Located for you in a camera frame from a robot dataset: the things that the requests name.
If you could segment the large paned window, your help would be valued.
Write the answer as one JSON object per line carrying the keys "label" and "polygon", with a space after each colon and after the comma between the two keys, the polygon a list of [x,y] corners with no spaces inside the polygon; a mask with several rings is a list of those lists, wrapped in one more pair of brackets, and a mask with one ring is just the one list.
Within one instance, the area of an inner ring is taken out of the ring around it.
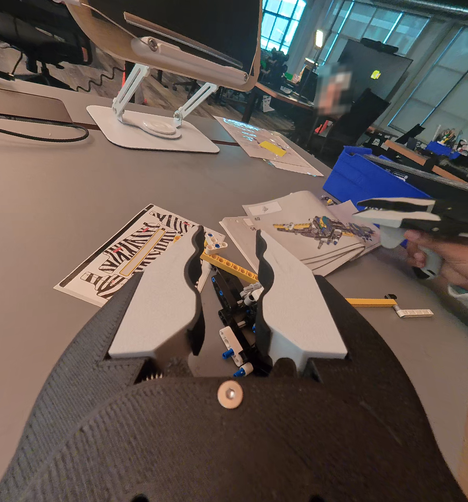
{"label": "large paned window", "polygon": [[306,1],[263,1],[261,48],[287,54]]}

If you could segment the wooden bench with black frame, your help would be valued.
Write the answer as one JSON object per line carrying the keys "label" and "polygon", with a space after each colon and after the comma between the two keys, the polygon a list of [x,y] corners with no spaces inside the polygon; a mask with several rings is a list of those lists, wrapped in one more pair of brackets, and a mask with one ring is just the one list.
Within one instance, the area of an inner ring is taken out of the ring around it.
{"label": "wooden bench with black frame", "polygon": [[465,181],[440,167],[437,163],[438,156],[435,156],[432,153],[429,153],[429,156],[417,153],[407,148],[405,145],[391,140],[384,141],[382,148],[387,151],[389,158],[392,156],[394,156],[393,158],[400,156],[402,160],[409,161],[409,165],[416,164],[416,168],[419,170],[468,185],[468,181]]}

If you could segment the zebra striped sticker sheet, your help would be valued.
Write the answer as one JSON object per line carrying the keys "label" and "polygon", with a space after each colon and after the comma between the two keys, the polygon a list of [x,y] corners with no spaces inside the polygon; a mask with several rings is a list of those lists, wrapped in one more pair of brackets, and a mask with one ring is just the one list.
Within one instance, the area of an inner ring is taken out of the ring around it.
{"label": "zebra striped sticker sheet", "polygon": [[198,224],[149,204],[54,289],[103,306],[136,273],[166,252],[175,236]]}

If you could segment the small blue bin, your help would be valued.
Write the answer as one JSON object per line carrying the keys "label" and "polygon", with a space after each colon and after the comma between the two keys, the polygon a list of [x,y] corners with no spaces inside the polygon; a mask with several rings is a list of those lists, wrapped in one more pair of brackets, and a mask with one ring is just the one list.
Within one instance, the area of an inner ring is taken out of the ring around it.
{"label": "small blue bin", "polygon": [[432,152],[437,156],[446,156],[450,159],[456,159],[460,156],[460,153],[454,151],[451,147],[441,144],[438,141],[431,141],[427,144],[425,151]]}

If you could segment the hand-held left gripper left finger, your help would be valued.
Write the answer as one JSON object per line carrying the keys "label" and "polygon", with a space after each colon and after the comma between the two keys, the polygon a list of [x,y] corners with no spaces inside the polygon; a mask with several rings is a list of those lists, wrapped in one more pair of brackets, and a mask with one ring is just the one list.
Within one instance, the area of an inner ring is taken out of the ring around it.
{"label": "hand-held left gripper left finger", "polygon": [[205,321],[196,283],[203,241],[200,225],[145,268],[109,348],[111,358],[199,355]]}

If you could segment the black lego assembly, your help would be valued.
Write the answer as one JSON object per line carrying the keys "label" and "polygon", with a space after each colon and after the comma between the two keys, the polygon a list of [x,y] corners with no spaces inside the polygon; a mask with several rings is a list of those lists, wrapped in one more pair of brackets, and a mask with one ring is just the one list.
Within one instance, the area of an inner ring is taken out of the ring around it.
{"label": "black lego assembly", "polygon": [[260,282],[244,286],[241,280],[217,267],[213,268],[212,286],[220,303],[219,330],[224,345],[222,359],[236,365],[235,378],[249,374],[266,377],[273,363],[262,355],[256,344],[256,314],[263,288]]}

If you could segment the black office chair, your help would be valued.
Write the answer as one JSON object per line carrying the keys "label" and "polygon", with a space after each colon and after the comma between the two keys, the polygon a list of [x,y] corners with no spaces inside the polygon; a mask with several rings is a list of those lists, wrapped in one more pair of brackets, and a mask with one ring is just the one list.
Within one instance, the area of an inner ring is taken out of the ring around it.
{"label": "black office chair", "polygon": [[88,36],[71,16],[67,6],[53,1],[0,1],[0,41],[26,57],[30,74],[1,72],[7,80],[24,80],[71,90],[50,75],[47,65],[89,66],[93,52]]}

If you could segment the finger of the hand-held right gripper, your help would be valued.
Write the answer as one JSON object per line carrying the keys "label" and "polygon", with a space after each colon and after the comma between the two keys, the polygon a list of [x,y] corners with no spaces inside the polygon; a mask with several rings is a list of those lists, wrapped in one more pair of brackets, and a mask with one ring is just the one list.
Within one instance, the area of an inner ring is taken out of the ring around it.
{"label": "finger of the hand-held right gripper", "polygon": [[441,218],[427,211],[395,211],[367,209],[353,215],[361,222],[369,222],[379,225],[380,243],[384,248],[395,248],[404,239],[405,229],[408,229],[408,220],[414,220],[416,224],[429,223],[433,225],[440,222]]}
{"label": "finger of the hand-held right gripper", "polygon": [[388,197],[369,198],[358,202],[358,207],[363,208],[357,215],[392,215],[423,213],[432,214],[436,201],[424,198]]}

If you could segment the wooden background desk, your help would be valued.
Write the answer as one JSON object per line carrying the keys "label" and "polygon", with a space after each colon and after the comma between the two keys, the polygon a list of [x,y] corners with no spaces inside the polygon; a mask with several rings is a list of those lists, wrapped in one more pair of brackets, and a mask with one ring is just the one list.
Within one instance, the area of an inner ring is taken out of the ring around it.
{"label": "wooden background desk", "polygon": [[256,101],[258,98],[262,98],[263,96],[269,96],[271,98],[274,98],[278,101],[281,101],[283,103],[286,103],[292,107],[297,107],[300,109],[308,110],[308,111],[313,111],[314,106],[312,102],[308,102],[306,100],[302,101],[298,98],[289,96],[285,93],[281,93],[279,91],[272,90],[268,88],[266,85],[263,85],[260,82],[257,82],[254,86],[254,88],[250,92],[250,96],[248,98],[248,101],[245,105],[243,116],[242,116],[242,122],[244,123],[249,123],[251,116],[253,114],[253,111],[256,107]]}

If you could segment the white folding monitor stand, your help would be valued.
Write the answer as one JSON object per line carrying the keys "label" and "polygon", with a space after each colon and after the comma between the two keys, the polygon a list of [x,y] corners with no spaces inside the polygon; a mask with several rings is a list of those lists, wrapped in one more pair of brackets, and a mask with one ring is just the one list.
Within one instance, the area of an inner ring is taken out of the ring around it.
{"label": "white folding monitor stand", "polygon": [[[137,62],[125,79],[112,106],[89,105],[87,112],[104,136],[114,145],[135,150],[210,153],[219,148],[185,118],[220,86],[241,91],[254,87],[258,78],[260,47],[256,47],[250,70],[228,55],[178,34],[168,28],[124,11],[124,21],[150,32],[138,37],[123,28],[100,10],[82,3],[130,35],[130,48]],[[126,110],[150,69],[175,72],[204,81],[204,85],[185,104],[174,111],[173,117]]]}

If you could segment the dark flat pad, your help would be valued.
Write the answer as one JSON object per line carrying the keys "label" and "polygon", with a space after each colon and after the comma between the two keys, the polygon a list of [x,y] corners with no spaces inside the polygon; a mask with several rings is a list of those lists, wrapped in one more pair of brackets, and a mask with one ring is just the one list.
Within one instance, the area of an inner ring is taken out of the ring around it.
{"label": "dark flat pad", "polygon": [[0,89],[0,115],[73,123],[61,100],[7,89]]}

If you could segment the black display panel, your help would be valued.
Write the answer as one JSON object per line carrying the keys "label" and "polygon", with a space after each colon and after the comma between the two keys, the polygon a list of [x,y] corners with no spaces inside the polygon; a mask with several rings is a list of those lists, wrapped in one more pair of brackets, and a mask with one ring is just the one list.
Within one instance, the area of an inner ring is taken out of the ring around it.
{"label": "black display panel", "polygon": [[349,40],[337,62],[351,71],[350,92],[353,101],[358,100],[366,89],[390,101],[405,80],[413,60]]}

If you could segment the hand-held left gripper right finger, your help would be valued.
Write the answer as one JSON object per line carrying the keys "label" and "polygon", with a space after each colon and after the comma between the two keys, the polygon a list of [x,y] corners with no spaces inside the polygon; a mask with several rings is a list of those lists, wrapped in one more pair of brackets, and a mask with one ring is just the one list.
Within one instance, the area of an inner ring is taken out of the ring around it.
{"label": "hand-held left gripper right finger", "polygon": [[258,279],[256,346],[273,364],[293,361],[303,371],[310,358],[339,359],[347,348],[312,271],[263,230],[256,232]]}

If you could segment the person's right hand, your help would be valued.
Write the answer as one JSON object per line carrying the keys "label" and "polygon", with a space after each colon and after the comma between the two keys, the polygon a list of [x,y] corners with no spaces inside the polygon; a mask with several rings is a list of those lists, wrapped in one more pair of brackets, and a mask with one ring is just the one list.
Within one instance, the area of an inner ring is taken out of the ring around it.
{"label": "person's right hand", "polygon": [[418,230],[405,232],[409,265],[417,268],[426,266],[424,248],[442,259],[440,274],[449,284],[468,291],[468,237],[453,237],[445,240]]}

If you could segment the large blue plastic bin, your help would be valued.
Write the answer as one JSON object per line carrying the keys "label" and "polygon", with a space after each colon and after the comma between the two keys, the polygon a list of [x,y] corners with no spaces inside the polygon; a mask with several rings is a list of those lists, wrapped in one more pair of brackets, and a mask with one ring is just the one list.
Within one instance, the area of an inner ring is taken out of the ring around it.
{"label": "large blue plastic bin", "polygon": [[403,168],[384,156],[373,155],[369,148],[345,146],[323,189],[337,201],[351,201],[355,207],[371,198],[431,198]]}

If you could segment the yellow and white lego beam assembly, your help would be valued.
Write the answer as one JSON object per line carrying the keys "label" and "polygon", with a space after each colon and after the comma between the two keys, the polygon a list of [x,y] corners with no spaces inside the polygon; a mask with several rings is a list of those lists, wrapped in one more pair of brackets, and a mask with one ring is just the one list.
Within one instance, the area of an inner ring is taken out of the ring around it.
{"label": "yellow and white lego beam assembly", "polygon": [[346,298],[350,305],[357,308],[392,308],[401,319],[427,318],[434,314],[430,309],[402,309],[397,303],[397,296],[388,294],[384,298]]}

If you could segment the clear plastic bag with papers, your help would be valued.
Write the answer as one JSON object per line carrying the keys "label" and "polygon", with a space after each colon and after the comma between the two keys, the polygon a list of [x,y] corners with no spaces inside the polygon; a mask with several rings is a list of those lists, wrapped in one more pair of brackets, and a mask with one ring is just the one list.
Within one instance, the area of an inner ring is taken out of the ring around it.
{"label": "clear plastic bag with papers", "polygon": [[218,116],[215,119],[251,158],[262,159],[269,165],[285,171],[323,176],[281,136],[244,122]]}

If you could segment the white angled lego piece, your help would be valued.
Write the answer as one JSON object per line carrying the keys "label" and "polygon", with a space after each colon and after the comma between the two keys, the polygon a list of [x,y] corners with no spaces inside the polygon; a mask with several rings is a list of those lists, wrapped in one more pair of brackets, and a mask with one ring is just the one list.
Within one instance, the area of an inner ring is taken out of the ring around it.
{"label": "white angled lego piece", "polygon": [[218,239],[213,233],[205,233],[205,249],[206,255],[220,254],[224,252],[228,244],[221,239]]}

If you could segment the black high-back chair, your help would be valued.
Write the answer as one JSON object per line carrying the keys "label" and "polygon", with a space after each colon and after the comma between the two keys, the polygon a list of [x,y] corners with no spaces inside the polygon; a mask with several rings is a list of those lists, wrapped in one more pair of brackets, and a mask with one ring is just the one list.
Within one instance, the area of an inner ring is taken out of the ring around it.
{"label": "black high-back chair", "polygon": [[355,146],[365,131],[384,113],[390,102],[367,88],[348,112],[335,121],[326,136],[321,153],[326,157],[339,155],[346,146]]}

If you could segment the long yellow lego beam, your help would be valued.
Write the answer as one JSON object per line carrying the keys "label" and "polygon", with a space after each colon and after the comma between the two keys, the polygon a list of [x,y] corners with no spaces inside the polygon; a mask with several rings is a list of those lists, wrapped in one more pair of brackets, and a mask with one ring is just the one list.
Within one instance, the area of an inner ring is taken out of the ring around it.
{"label": "long yellow lego beam", "polygon": [[258,275],[253,273],[244,267],[233,263],[232,261],[223,258],[218,254],[206,254],[203,252],[200,256],[201,260],[204,260],[217,269],[223,270],[240,280],[243,280],[249,284],[255,284],[259,281]]}

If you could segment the lego instruction booklet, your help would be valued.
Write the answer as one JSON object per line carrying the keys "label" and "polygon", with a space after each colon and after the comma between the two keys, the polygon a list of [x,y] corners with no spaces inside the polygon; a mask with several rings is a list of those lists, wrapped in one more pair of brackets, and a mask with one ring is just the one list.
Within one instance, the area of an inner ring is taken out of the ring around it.
{"label": "lego instruction booklet", "polygon": [[246,216],[225,217],[220,225],[248,263],[258,271],[256,231],[263,230],[315,275],[326,276],[380,245],[380,231],[362,223],[348,200],[336,203],[309,191],[243,206]]}

